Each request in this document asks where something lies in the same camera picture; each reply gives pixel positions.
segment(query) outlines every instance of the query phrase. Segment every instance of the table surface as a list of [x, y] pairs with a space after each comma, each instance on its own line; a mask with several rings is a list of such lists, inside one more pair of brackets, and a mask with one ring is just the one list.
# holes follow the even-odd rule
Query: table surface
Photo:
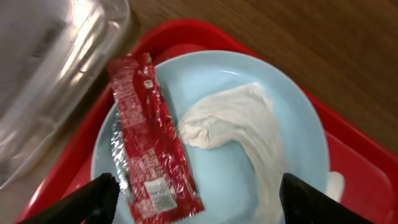
[[[208, 21], [398, 155], [397, 0], [130, 3], [134, 18], [130, 45], [163, 21], [183, 17]], [[4, 223], [12, 223], [26, 205], [105, 82], [102, 75], [30, 175], [0, 192]]]

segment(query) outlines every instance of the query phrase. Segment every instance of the black object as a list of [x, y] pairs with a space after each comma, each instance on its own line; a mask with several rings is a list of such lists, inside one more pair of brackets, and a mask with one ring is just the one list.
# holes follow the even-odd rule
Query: black object
[[279, 196], [286, 224], [371, 223], [293, 174], [284, 174]]
[[119, 197], [119, 184], [111, 174], [74, 191], [51, 207], [19, 224], [111, 224]]

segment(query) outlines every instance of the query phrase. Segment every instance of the crumpled napkin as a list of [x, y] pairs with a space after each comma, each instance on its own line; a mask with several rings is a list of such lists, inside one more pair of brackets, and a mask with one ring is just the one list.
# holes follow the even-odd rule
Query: crumpled napkin
[[250, 83], [207, 96], [178, 123], [181, 140], [212, 149], [228, 141], [240, 142], [259, 181], [256, 223], [278, 223], [282, 216], [279, 186], [288, 164], [272, 100], [260, 83]]

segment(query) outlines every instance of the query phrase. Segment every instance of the ketchup packet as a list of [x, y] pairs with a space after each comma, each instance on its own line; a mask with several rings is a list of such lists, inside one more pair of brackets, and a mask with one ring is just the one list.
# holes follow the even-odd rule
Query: ketchup packet
[[136, 223], [170, 223], [204, 210], [149, 54], [111, 62]]

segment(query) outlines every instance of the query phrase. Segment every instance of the light blue plate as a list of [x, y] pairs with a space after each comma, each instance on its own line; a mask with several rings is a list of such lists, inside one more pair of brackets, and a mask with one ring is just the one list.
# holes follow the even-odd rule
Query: light blue plate
[[[274, 102], [289, 172], [325, 192], [329, 158], [323, 128], [307, 97], [281, 71], [247, 55], [203, 51], [168, 60], [156, 66], [156, 72], [175, 122], [205, 96], [262, 83]], [[99, 132], [92, 179], [103, 172], [117, 177], [110, 149], [115, 112], [113, 106]], [[234, 223], [250, 223], [258, 203], [257, 183], [241, 145], [229, 142], [214, 150], [185, 146], [185, 152], [206, 210], [180, 223], [232, 223], [235, 219]], [[122, 196], [114, 223], [134, 223]]]

